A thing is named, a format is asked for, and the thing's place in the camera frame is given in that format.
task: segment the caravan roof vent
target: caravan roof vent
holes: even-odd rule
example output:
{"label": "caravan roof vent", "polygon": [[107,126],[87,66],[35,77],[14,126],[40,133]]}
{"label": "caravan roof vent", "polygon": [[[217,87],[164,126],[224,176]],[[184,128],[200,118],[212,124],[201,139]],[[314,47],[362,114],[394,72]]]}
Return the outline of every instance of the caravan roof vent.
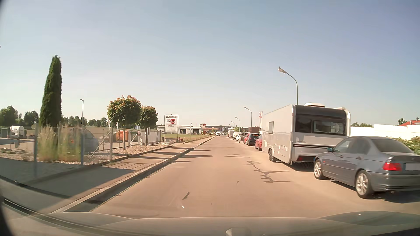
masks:
{"label": "caravan roof vent", "polygon": [[316,103],[316,102],[309,102],[309,103],[305,103],[305,106],[308,107],[319,107],[319,108],[324,108],[324,104],[322,103]]}

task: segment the metal fence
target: metal fence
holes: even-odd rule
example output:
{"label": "metal fence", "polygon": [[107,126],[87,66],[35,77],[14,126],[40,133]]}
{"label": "metal fence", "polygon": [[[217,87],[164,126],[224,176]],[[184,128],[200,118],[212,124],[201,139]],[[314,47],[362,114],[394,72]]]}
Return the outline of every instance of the metal fence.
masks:
{"label": "metal fence", "polygon": [[[0,139],[0,176],[20,183],[148,150],[146,131],[110,127],[35,129],[32,139]],[[147,144],[159,142],[149,130]]]}

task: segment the car taillight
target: car taillight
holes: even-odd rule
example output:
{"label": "car taillight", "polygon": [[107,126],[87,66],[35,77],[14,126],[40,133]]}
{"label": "car taillight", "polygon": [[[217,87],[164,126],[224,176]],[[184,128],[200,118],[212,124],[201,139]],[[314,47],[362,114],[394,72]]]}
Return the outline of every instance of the car taillight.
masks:
{"label": "car taillight", "polygon": [[396,171],[399,171],[399,170],[401,170],[401,165],[399,163],[389,163],[389,162],[387,162],[387,163],[385,163],[383,165],[383,169],[384,170],[396,170]]}

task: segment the red roof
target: red roof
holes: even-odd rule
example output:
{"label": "red roof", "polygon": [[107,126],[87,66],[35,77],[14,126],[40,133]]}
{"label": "red roof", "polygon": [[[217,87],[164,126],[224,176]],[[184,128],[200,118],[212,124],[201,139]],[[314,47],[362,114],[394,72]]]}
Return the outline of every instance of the red roof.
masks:
{"label": "red roof", "polygon": [[420,121],[418,121],[418,120],[411,120],[411,121],[407,121],[406,123],[402,123],[399,126],[407,126],[407,125],[420,125]]}

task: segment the sign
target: sign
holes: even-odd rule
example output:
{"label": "sign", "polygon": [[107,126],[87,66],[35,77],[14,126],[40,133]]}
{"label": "sign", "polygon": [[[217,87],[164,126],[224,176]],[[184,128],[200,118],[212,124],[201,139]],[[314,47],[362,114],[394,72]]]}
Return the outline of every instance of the sign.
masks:
{"label": "sign", "polygon": [[165,133],[178,133],[178,115],[165,115]]}
{"label": "sign", "polygon": [[262,115],[263,115],[262,111],[259,111],[258,112],[258,117],[260,119],[260,128],[261,128],[261,130],[263,130],[263,127],[262,127],[263,126],[263,124],[262,124],[263,123],[263,116]]}

